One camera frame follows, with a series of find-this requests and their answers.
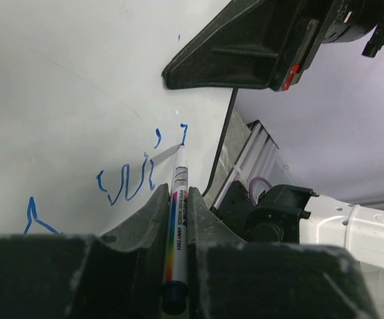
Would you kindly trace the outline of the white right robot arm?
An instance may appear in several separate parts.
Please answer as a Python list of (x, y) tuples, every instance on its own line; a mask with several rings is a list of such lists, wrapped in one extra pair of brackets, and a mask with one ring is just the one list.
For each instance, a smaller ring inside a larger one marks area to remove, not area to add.
[[(285, 91), (324, 43), (370, 34), (363, 56), (384, 47), (384, 1), (231, 1), (164, 68), (170, 90), (221, 87)], [(251, 134), (211, 211), (248, 242), (334, 245), (384, 269), (384, 211), (292, 185), (256, 188), (274, 150), (262, 125)]]

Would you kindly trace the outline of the white whiteboard marker pen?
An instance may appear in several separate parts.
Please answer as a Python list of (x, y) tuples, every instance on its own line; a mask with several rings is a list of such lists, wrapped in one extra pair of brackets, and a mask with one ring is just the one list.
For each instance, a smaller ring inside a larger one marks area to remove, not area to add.
[(187, 282), (188, 173), (186, 149), (181, 144), (175, 153), (161, 285), (161, 307), (169, 315), (178, 315), (185, 311), (189, 292)]

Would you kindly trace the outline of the white whiteboard black frame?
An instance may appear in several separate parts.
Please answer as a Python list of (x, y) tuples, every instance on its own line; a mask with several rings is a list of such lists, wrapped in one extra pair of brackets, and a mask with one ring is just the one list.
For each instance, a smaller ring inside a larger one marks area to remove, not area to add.
[(210, 184), (232, 92), (168, 90), (225, 1), (0, 1), (0, 234), (102, 234), (169, 183)]

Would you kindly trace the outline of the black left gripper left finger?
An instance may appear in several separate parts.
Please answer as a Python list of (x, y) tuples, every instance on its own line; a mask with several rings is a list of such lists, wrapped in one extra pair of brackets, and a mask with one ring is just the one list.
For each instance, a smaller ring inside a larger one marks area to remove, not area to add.
[(159, 318), (169, 187), (102, 236), (0, 235), (0, 318)]

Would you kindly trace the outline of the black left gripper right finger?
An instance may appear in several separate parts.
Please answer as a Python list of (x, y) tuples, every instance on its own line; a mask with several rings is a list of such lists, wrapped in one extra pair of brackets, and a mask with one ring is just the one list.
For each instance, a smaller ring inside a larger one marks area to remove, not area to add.
[(273, 187), (246, 214), (243, 239), (189, 190), (188, 273), (191, 318), (373, 318), (358, 262), (343, 248), (301, 245), (311, 189)]

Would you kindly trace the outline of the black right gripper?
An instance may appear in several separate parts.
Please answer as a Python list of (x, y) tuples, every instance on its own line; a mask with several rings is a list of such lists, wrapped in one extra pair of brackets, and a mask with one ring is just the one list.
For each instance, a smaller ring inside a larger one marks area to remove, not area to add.
[(270, 88), (297, 83), (324, 44), (372, 31), (384, 1), (230, 1), (163, 69), (170, 90)]

